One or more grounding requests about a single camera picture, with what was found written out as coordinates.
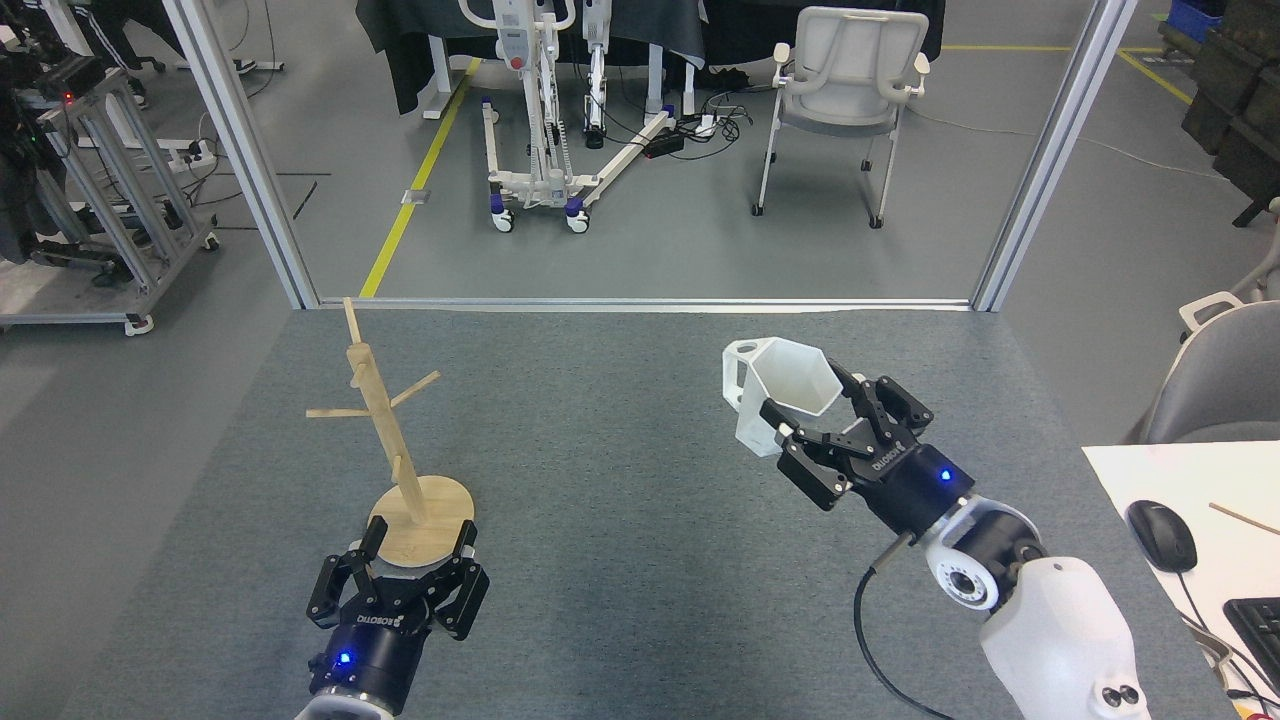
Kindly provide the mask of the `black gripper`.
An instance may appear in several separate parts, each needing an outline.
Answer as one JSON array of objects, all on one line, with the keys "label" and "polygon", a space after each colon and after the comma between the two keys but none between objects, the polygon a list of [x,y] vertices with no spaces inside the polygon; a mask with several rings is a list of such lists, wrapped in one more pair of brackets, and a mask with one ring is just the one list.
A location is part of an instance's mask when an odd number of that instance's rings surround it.
[{"label": "black gripper", "polygon": [[855,489],[893,533],[920,539],[975,482],[916,437],[933,413],[888,375],[860,379],[828,361],[856,419],[840,433],[805,428],[768,398],[760,419],[782,434],[777,468],[819,509]]},{"label": "black gripper", "polygon": [[[326,648],[312,657],[308,691],[343,694],[398,715],[419,669],[433,618],[454,641],[465,641],[477,618],[490,579],[475,559],[477,528],[463,521],[452,555],[430,584],[380,584],[371,562],[389,525],[372,518],[355,550],[328,555],[317,574],[306,616],[333,628]],[[357,596],[339,606],[355,578]]]}]

